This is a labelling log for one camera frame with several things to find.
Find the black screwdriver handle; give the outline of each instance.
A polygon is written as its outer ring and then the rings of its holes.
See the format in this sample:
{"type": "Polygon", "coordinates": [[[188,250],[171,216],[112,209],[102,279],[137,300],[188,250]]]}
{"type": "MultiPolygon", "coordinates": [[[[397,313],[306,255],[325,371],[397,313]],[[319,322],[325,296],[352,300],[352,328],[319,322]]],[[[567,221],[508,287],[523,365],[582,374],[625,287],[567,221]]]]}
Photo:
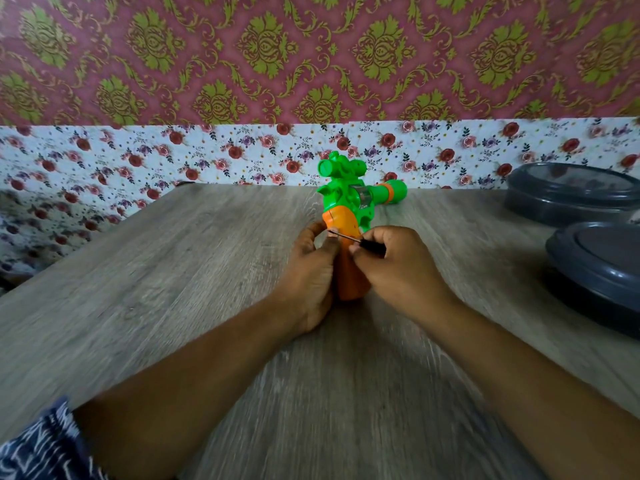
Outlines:
{"type": "Polygon", "coordinates": [[[362,249],[366,249],[370,252],[372,252],[373,254],[376,254],[380,257],[385,257],[385,255],[387,254],[387,247],[382,244],[382,242],[376,242],[376,241],[369,241],[367,239],[361,239],[360,240],[360,247],[362,249]]]}

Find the wooden table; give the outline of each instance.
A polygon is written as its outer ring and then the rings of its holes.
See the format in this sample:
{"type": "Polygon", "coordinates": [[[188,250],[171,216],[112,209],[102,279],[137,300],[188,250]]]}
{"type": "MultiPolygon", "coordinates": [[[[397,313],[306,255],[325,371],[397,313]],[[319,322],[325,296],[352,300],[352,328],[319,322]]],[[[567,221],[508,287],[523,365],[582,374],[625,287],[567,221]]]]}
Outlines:
{"type": "MultiPolygon", "coordinates": [[[[500,191],[411,190],[411,226],[469,305],[640,416],[640,344],[541,284],[547,228],[500,191]]],[[[0,299],[0,440],[76,406],[271,290],[313,189],[185,185],[0,299]]],[[[282,350],[183,478],[540,478],[464,373],[375,295],[282,350]]]]}

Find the floral wallpaper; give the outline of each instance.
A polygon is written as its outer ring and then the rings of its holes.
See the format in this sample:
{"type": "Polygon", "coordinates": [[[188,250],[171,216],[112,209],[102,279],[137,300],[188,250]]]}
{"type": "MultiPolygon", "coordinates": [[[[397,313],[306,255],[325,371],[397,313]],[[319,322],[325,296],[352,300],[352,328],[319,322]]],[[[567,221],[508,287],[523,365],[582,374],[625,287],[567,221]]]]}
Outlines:
{"type": "Polygon", "coordinates": [[[0,0],[0,116],[638,116],[638,20],[638,0],[0,0]]]}
{"type": "Polygon", "coordinates": [[[180,182],[322,185],[333,150],[409,188],[502,189],[538,161],[640,177],[640,118],[0,127],[0,273],[36,273],[180,182]]]}

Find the green toy gun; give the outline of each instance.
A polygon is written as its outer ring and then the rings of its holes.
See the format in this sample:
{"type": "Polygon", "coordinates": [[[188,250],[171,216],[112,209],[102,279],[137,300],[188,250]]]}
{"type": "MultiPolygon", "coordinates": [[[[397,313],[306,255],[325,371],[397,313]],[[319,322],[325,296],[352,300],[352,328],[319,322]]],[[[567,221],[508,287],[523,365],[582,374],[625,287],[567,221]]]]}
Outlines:
{"type": "MultiPolygon", "coordinates": [[[[401,180],[365,185],[360,177],[366,171],[364,161],[349,160],[338,152],[331,152],[327,160],[320,160],[318,173],[331,177],[331,182],[317,190],[323,195],[323,219],[327,228],[334,227],[341,234],[359,238],[361,229],[366,232],[371,227],[375,205],[397,203],[406,197],[406,184],[401,180]]],[[[371,288],[351,258],[348,240],[342,241],[334,276],[338,297],[343,301],[361,298],[371,288]]]]}

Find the blue patterned fabric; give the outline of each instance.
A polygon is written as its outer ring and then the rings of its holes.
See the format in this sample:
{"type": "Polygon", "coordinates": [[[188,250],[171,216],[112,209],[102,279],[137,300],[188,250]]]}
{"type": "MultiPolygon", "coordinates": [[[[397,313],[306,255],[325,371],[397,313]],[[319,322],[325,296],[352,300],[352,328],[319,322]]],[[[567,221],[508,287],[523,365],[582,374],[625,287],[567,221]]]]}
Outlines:
{"type": "Polygon", "coordinates": [[[17,438],[0,446],[0,480],[108,480],[93,464],[69,411],[60,400],[17,438]]]}

